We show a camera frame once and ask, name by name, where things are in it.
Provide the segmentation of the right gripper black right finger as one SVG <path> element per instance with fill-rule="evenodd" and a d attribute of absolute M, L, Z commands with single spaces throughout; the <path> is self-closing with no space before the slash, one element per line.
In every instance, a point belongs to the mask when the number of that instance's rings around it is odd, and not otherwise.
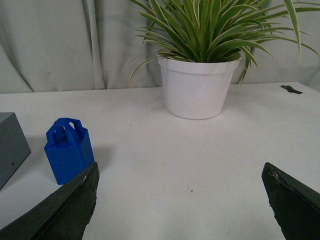
<path fill-rule="evenodd" d="M 320 238 L 320 194 L 267 162 L 261 178 L 286 240 Z"/>

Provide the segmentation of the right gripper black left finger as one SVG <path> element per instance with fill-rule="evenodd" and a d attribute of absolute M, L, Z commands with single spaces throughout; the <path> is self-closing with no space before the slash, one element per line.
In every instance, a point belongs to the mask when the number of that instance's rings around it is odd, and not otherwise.
<path fill-rule="evenodd" d="M 2 240 L 81 240 L 97 202 L 96 162 L 1 229 Z"/>

